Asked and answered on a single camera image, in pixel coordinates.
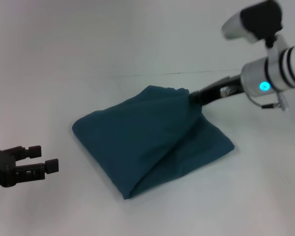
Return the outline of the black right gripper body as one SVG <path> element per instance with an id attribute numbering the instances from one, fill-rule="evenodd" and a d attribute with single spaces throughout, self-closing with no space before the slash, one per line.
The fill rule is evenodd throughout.
<path id="1" fill-rule="evenodd" d="M 225 77 L 201 90 L 201 105 L 243 93 L 239 75 Z"/>

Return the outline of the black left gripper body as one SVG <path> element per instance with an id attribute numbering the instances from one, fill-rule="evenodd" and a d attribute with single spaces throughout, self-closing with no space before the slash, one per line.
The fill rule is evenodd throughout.
<path id="1" fill-rule="evenodd" d="M 16 185 L 16 161 L 20 160 L 23 151 L 22 146 L 0 150 L 0 186 L 12 187 Z"/>

